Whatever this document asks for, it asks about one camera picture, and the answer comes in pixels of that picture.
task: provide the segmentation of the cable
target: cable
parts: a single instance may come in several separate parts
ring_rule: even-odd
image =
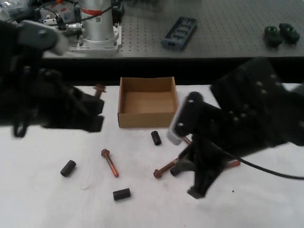
[[[113,8],[113,6],[110,6],[108,8],[106,8],[104,11],[102,11],[101,13],[98,13],[96,15],[93,15],[93,16],[90,16],[88,18],[83,18],[81,20],[75,20],[75,21],[72,21],[72,22],[67,22],[67,23],[60,23],[60,24],[50,24],[49,26],[62,26],[62,25],[68,25],[68,24],[74,24],[74,23],[81,23],[83,21],[86,21],[86,20],[90,20],[92,18],[96,18],[98,16],[101,16],[103,15],[104,13],[106,13],[107,11],[111,10]]]
[[[293,179],[293,180],[303,180],[304,181],[304,177],[298,177],[298,176],[291,176],[291,175],[287,175],[287,174],[283,174],[283,173],[279,173],[279,172],[275,172],[275,171],[272,171],[272,170],[269,170],[269,169],[265,169],[263,167],[260,167],[258,165],[255,165],[255,164],[252,164],[251,162],[248,162],[248,161],[245,161],[243,160],[242,158],[239,158],[237,156],[234,156],[226,151],[223,151],[226,155],[229,155],[230,157],[233,157],[234,159],[238,160],[239,162],[241,163],[244,163],[246,165],[249,165],[255,169],[258,169],[258,170],[261,170],[261,171],[264,171],[264,172],[267,172],[267,173],[270,173],[272,175],[275,175],[275,176],[278,176],[278,177],[283,177],[283,178],[287,178],[287,179]]]
[[[58,19],[58,15],[55,13],[55,11],[53,11],[52,9],[49,9],[49,8],[43,8],[43,9],[45,9],[46,11],[50,11],[50,12],[52,12],[54,15],[55,15],[55,18],[56,19]]]
[[[54,4],[58,4],[57,2],[53,1],[53,2],[46,2],[44,4],[42,4],[41,6],[38,7],[38,9],[42,9],[42,8],[45,8],[46,6],[50,6],[50,5],[54,5]],[[8,19],[6,20],[5,22],[8,22],[8,23],[12,23],[13,21],[17,21],[17,20],[20,20],[20,19],[23,19],[25,17],[25,15],[22,13],[21,16],[18,16],[16,18],[11,18],[11,19]]]

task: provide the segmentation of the open cardboard box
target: open cardboard box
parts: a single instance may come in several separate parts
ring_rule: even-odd
[[[121,128],[169,127],[177,106],[174,77],[120,79]]]

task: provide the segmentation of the rusty bolt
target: rusty bolt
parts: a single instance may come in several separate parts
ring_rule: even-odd
[[[160,170],[155,170],[153,175],[155,178],[161,178],[163,173],[168,171],[169,169],[173,168],[175,166],[175,163],[178,161],[179,159],[174,159],[173,161],[171,161],[169,164],[165,165],[164,167],[162,167]]]
[[[230,169],[230,168],[234,168],[234,167],[237,167],[237,166],[240,166],[241,165],[241,162],[240,161],[232,161],[230,163],[228,163],[225,167],[225,169]]]
[[[97,85],[95,85],[94,89],[96,90],[95,97],[100,98],[101,93],[106,93],[104,85],[97,84]]]
[[[191,140],[188,139],[186,136],[183,137],[183,140],[184,140],[184,141],[186,142],[186,144],[188,144],[188,145],[191,145],[191,144],[192,144]]]
[[[109,154],[110,154],[110,152],[107,149],[103,149],[101,151],[101,156],[104,157],[106,159],[106,161],[108,162],[114,176],[119,177],[118,171],[117,171],[116,167],[114,166]]]

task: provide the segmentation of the black cylinder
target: black cylinder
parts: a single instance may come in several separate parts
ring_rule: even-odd
[[[152,136],[153,142],[156,146],[159,146],[162,143],[160,135],[158,134],[157,131],[151,132],[151,136]]]
[[[170,173],[172,174],[173,177],[176,177],[181,173],[181,170],[177,169],[176,167],[173,167],[172,169],[170,169]]]
[[[67,177],[73,171],[75,166],[76,166],[76,163],[72,160],[69,160],[68,163],[60,171],[60,174],[64,177]]]
[[[113,192],[113,197],[114,197],[115,201],[122,200],[122,199],[125,199],[125,198],[129,198],[129,197],[131,197],[130,189],[123,189],[123,190],[119,190],[119,191],[114,191]]]

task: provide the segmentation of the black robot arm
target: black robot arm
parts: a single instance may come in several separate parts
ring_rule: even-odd
[[[12,125],[24,137],[33,124],[45,128],[101,131],[104,102],[66,85],[60,72],[40,69],[42,55],[67,48],[66,38],[32,21],[18,26],[0,22],[0,125]]]
[[[195,184],[188,191],[195,198],[205,197],[235,158],[287,142],[304,145],[304,85],[287,91],[265,58],[241,65],[213,84],[211,91],[220,108],[192,92],[168,131],[175,144],[193,134],[192,145],[178,162],[195,166]]]

